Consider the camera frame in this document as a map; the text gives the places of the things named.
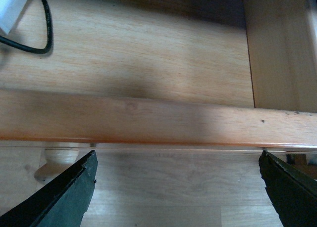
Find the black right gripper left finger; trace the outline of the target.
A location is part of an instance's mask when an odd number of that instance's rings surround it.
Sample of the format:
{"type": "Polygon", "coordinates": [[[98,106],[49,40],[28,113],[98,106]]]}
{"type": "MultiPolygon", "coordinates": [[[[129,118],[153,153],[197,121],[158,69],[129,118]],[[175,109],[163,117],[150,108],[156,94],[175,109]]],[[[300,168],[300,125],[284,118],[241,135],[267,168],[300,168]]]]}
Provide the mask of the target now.
{"type": "Polygon", "coordinates": [[[79,227],[96,185],[94,150],[0,217],[2,227],[79,227]]]}

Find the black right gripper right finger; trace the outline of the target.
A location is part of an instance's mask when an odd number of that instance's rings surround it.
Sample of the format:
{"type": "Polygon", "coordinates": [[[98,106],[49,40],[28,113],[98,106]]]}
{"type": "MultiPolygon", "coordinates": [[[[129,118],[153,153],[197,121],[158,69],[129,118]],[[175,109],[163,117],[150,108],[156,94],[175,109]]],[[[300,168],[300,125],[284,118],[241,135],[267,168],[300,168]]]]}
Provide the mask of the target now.
{"type": "Polygon", "coordinates": [[[317,225],[317,181],[264,150],[259,167],[265,190],[284,227],[317,225]]]}

